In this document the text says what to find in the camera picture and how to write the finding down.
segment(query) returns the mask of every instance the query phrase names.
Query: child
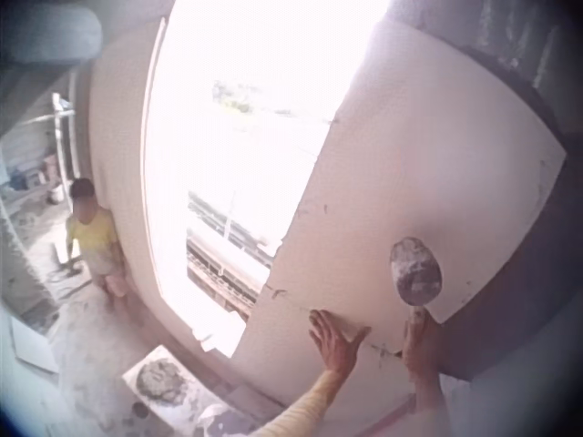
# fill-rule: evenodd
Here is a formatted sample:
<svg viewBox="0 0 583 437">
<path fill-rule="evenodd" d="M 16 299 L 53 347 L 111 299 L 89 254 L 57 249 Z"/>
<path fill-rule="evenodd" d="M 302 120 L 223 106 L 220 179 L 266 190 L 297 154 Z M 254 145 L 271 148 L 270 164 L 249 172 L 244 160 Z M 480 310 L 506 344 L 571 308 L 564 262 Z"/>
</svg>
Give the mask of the child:
<svg viewBox="0 0 583 437">
<path fill-rule="evenodd" d="M 113 217 L 97 203 L 95 188 L 89 179 L 75 179 L 69 195 L 73 200 L 73 215 L 66 221 L 68 267 L 73 269 L 71 254 L 76 239 L 93 283 L 106 292 L 113 306 L 114 297 L 125 298 L 128 291 Z"/>
</svg>

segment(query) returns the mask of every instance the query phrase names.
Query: wet cement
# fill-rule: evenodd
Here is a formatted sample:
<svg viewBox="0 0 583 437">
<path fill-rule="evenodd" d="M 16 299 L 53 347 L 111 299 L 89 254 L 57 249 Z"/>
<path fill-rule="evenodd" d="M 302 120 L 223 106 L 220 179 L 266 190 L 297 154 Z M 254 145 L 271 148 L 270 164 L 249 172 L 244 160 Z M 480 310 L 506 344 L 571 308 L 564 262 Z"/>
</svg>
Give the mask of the wet cement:
<svg viewBox="0 0 583 437">
<path fill-rule="evenodd" d="M 181 405 L 186 398 L 188 384 L 180 375 L 179 368 L 163 359 L 150 362 L 141 368 L 136 387 L 152 401 Z"/>
</svg>

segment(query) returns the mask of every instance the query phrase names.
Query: floor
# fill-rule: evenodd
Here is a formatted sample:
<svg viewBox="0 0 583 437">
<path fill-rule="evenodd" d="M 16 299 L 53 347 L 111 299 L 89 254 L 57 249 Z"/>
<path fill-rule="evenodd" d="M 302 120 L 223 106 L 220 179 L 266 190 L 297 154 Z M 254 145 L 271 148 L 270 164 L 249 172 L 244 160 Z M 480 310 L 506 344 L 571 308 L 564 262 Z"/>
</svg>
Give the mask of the floor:
<svg viewBox="0 0 583 437">
<path fill-rule="evenodd" d="M 43 382 L 45 385 L 41 388 L 44 387 L 44 394 L 40 398 L 36 396 L 38 384 L 23 385 L 20 381 L 28 381 L 30 377 L 15 377 L 15 395 L 9 398 L 3 396 L 3 401 L 8 399 L 8 403 L 14 404 L 16 412 L 25 416 L 38 408 L 40 413 L 35 416 L 42 420 L 34 423 L 30 433 L 34 436 L 46 436 L 48 433 L 51 437 L 78 435 L 76 430 L 83 428 L 92 430 L 86 432 L 91 436 L 100 433 L 111 437 L 173 435 L 173 430 L 154 414 L 139 418 L 134 413 L 133 407 L 139 399 L 124 383 L 122 375 L 157 346 L 164 344 L 206 383 L 218 383 L 217 377 L 203 368 L 197 369 L 196 362 L 189 362 L 188 352 L 180 349 L 137 296 L 128 296 L 127 307 L 117 302 L 111 308 L 107 305 L 104 292 L 88 281 L 86 269 L 73 277 L 66 274 L 66 270 L 58 264 L 54 243 L 65 237 L 68 214 L 66 203 L 49 206 L 40 196 L 27 201 L 11 217 L 38 277 L 60 307 L 58 319 L 44 332 L 59 366 L 59 374 L 53 378 L 42 375 L 43 381 L 47 381 Z M 2 331 L 6 337 L 10 331 L 7 322 Z M 12 346 L 8 347 L 12 341 L 10 335 L 4 341 L 3 349 L 12 350 Z M 3 357 L 4 367 L 15 368 L 22 374 L 30 372 L 28 366 L 14 357 L 14 353 Z M 26 392 L 30 393 L 28 401 Z M 200 405 L 202 410 L 209 407 L 204 403 Z M 218 436 L 222 432 L 210 434 L 202 431 L 200 435 Z"/>
</svg>

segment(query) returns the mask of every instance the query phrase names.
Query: trowel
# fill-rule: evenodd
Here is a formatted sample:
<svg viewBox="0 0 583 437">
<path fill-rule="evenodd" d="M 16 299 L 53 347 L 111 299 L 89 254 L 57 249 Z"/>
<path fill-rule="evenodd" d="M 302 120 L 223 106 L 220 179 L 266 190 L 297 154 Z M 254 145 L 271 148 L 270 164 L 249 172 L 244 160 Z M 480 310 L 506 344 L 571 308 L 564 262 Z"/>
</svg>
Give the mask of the trowel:
<svg viewBox="0 0 583 437">
<path fill-rule="evenodd" d="M 442 274 L 431 250 L 415 237 L 406 237 L 391 250 L 394 287 L 410 306 L 409 323 L 424 322 L 421 309 L 434 300 L 442 288 Z"/>
</svg>

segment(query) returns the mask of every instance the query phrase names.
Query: plaster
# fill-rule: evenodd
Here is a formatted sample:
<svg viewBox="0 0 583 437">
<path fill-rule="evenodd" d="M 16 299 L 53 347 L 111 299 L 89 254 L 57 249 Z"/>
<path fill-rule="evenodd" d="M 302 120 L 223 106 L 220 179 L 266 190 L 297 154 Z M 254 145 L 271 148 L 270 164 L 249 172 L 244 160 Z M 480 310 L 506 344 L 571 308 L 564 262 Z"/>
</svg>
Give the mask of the plaster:
<svg viewBox="0 0 583 437">
<path fill-rule="evenodd" d="M 307 311 L 326 308 L 373 327 L 326 421 L 352 428 L 380 419 L 410 390 L 387 353 L 400 350 L 408 316 L 391 278 L 392 245 L 415 236 L 435 254 L 444 284 L 428 309 L 447 320 L 508 261 L 564 158 L 546 126 L 496 77 L 441 41 L 383 21 L 233 365 L 275 399 L 294 400 L 322 368 Z"/>
</svg>

